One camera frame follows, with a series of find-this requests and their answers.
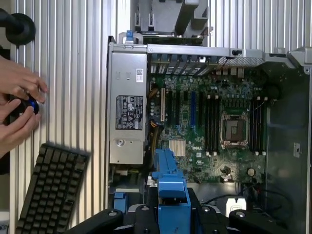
corrugated metal wall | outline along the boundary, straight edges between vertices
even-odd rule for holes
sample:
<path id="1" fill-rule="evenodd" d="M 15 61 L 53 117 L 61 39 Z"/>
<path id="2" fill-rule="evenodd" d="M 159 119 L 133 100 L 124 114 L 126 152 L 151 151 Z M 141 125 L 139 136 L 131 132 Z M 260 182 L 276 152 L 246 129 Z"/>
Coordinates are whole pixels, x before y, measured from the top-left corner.
<path id="1" fill-rule="evenodd" d="M 311 0 L 208 0 L 208 46 L 294 50 L 312 45 Z"/>
<path id="2" fill-rule="evenodd" d="M 273 52 L 312 44 L 311 0 L 208 0 L 208 5 L 208 25 L 214 28 L 209 46 Z M 40 127 L 12 151 L 11 227 L 39 146 L 47 141 L 93 152 L 72 225 L 105 207 L 107 37 L 130 28 L 130 6 L 131 0 L 12 0 L 12 12 L 31 16 L 37 26 L 36 41 L 12 46 L 12 59 L 38 72 L 50 93 Z"/>
<path id="3" fill-rule="evenodd" d="M 39 146 L 47 141 L 93 152 L 72 225 L 105 207 L 107 38 L 130 28 L 129 4 L 130 0 L 12 1 L 12 12 L 31 16 L 37 27 L 34 42 L 11 47 L 12 60 L 38 72 L 49 94 L 39 128 L 11 152 L 10 227 L 21 213 Z"/>

power supply label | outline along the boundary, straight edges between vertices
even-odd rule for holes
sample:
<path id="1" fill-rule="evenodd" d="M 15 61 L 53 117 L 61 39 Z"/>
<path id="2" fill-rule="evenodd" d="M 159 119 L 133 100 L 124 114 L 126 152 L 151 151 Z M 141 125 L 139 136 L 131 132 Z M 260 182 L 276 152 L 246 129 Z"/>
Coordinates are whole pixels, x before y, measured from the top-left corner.
<path id="1" fill-rule="evenodd" d="M 143 129 L 143 96 L 116 98 L 116 130 Z"/>

person's hand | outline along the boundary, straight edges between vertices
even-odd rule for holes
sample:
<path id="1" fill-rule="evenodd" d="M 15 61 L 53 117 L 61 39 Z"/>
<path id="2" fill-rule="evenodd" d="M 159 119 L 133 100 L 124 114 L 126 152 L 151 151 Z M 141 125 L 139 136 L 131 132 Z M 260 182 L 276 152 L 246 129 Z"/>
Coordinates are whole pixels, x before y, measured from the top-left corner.
<path id="1" fill-rule="evenodd" d="M 0 56 L 0 71 L 0 93 L 28 100 L 29 97 L 25 92 L 27 91 L 37 101 L 45 102 L 39 89 L 47 92 L 48 87 L 40 77 L 30 70 Z"/>
<path id="2" fill-rule="evenodd" d="M 19 99 L 0 105 L 0 158 L 28 138 L 40 121 L 41 115 L 35 115 L 34 108 L 29 106 L 20 117 L 5 126 L 4 120 L 19 105 Z"/>

black keyboard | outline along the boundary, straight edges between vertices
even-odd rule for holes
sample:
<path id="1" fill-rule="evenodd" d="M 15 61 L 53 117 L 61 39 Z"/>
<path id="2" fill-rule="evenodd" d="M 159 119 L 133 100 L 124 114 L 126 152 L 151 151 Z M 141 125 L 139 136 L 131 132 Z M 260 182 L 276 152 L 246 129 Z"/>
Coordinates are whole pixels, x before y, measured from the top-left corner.
<path id="1" fill-rule="evenodd" d="M 34 167 L 17 234 L 66 231 L 90 155 L 42 144 Z"/>

motherboard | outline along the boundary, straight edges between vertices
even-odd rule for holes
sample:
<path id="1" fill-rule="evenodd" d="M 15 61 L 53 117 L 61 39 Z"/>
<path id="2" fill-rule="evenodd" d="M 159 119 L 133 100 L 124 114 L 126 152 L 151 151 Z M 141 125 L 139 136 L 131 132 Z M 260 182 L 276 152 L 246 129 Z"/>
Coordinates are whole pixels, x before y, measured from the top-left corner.
<path id="1" fill-rule="evenodd" d="M 265 74 L 151 77 L 149 117 L 163 126 L 189 182 L 261 182 L 266 160 Z"/>

